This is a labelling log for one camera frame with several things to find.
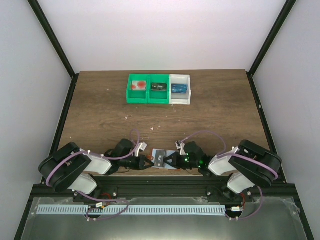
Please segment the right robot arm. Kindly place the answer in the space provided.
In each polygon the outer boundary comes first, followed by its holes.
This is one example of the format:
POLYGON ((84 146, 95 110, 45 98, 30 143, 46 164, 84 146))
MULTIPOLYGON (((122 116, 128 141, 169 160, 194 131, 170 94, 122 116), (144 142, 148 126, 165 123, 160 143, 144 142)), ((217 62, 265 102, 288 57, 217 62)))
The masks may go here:
POLYGON ((163 162, 172 168, 192 170, 197 168, 204 177, 222 176, 230 173, 226 186, 222 188, 223 198, 229 202, 236 200, 249 188, 268 188, 279 178, 283 160, 249 140, 242 140, 232 150, 207 155, 195 141, 177 142, 177 151, 166 156, 163 162))

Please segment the white bin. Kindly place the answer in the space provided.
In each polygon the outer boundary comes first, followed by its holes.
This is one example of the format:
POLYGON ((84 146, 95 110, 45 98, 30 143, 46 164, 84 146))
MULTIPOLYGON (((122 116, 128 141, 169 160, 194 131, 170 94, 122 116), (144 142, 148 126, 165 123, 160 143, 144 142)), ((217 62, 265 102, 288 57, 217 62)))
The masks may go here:
POLYGON ((169 103, 172 105, 191 104, 191 77, 184 74, 169 75, 169 103))

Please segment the black aluminium frame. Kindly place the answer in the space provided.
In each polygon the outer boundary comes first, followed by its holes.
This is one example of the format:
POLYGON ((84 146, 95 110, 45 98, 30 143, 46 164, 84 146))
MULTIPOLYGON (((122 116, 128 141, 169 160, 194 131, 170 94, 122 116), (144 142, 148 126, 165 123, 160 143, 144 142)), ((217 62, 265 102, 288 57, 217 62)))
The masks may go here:
MULTIPOLYGON (((33 10, 33 12, 35 13, 45 33, 47 34, 48 39, 53 45, 55 51, 58 53, 58 56, 60 57, 60 60, 65 66, 68 74, 71 77, 71 82, 70 82, 70 86, 66 96, 66 100, 63 105, 62 113, 61 113, 59 123, 54 135, 52 146, 50 149, 50 153, 53 154, 58 149, 58 144, 61 141, 62 133, 65 127, 69 109, 72 103, 72 98, 74 96, 76 85, 79 79, 79 74, 75 73, 75 71, 71 67, 71 64, 65 52, 63 51, 63 48, 57 36, 55 35, 54 30, 52 29, 40 3, 37 0, 30 0, 28 3, 31 9, 33 10)), ((264 41, 257 57, 255 58, 250 70, 246 73, 246 77, 248 79, 250 90, 252 92, 255 105, 258 110, 258 114, 260 117, 260 121, 262 123, 262 127, 264 130, 264 134, 266 136, 268 146, 270 147, 270 150, 274 153, 277 152, 276 146, 275 146, 263 107, 261 106, 261 100, 257 92, 253 76, 258 70, 260 64, 262 63, 273 41, 278 35, 281 27, 285 23, 285 20, 287 19, 289 13, 293 9, 295 3, 296 2, 294 0, 287 0, 285 2, 266 40, 264 41)), ((280 179, 276 181, 275 186, 272 186, 267 189, 266 196, 268 198, 279 197, 281 200, 292 198, 292 205, 298 211, 297 220, 301 222, 301 226, 303 228, 302 232, 304 237, 306 237, 308 240, 314 239, 312 230, 307 220, 307 216, 305 214, 296 186, 293 183, 287 182, 284 170, 282 168, 279 170, 279 173, 280 173, 280 179)), ((198 197, 203 194, 205 184, 213 188, 221 182, 217 177, 214 177, 213 179, 208 179, 204 177, 191 178, 190 176, 183 176, 183 177, 127 176, 127 177, 112 177, 112 181, 117 186, 121 187, 122 193, 129 194, 129 196, 131 197, 138 197, 138 198, 147 197, 147 198, 158 198, 158 199, 163 199, 165 197, 168 197, 170 199, 177 199, 179 197, 182 197, 182 198, 198 197)), ((28 199, 25 211, 22 215, 22 219, 20 221, 19 227, 14 237, 16 240, 22 240, 26 238, 28 234, 27 230, 30 228, 31 221, 32 221, 31 211, 32 211, 32 204, 34 204, 34 199, 35 198, 47 199, 50 197, 69 198, 71 197, 71 191, 68 190, 62 193, 55 193, 54 190, 46 186, 44 182, 41 182, 40 184, 35 184, 32 187, 32 191, 28 199)))

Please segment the black vip credit card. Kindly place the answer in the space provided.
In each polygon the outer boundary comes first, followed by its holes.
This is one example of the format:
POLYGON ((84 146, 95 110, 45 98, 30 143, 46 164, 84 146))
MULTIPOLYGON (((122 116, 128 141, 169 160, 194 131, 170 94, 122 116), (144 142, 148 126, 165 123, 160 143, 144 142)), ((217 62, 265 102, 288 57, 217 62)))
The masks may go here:
POLYGON ((164 158, 167 156, 167 151, 163 149, 153 149, 152 156, 154 159, 154 167, 155 168, 164 168, 165 162, 164 158))

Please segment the green double bin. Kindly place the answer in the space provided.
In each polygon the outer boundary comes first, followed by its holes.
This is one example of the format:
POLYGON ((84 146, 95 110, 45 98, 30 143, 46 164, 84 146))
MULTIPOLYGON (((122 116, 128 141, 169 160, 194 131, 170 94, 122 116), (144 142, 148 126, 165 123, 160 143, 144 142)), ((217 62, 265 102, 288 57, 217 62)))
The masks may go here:
POLYGON ((169 104, 170 98, 170 75, 169 74, 136 74, 131 73, 128 77, 126 88, 127 104, 169 104), (132 81, 146 81, 145 91, 131 90, 132 81), (152 91, 152 83, 166 83, 167 91, 152 91))

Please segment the red white card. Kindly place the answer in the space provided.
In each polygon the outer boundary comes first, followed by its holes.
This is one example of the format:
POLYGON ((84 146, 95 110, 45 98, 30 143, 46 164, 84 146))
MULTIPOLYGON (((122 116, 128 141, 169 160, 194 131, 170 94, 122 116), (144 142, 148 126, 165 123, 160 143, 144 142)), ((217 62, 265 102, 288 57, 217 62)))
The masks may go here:
POLYGON ((147 88, 147 82, 145 80, 133 80, 131 82, 132 91, 145 91, 147 88))

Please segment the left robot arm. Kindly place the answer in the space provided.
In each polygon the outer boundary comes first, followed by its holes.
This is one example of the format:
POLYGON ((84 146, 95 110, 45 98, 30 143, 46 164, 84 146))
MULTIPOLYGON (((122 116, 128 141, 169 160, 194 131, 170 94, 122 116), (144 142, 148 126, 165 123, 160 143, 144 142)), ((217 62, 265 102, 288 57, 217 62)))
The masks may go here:
POLYGON ((45 184, 55 192, 80 191, 89 201, 97 202, 102 196, 102 189, 91 174, 110 176, 119 168, 138 171, 151 168, 154 163, 140 154, 146 147, 145 142, 134 144, 124 138, 114 149, 96 154, 70 142, 46 158, 38 171, 45 178, 45 184))

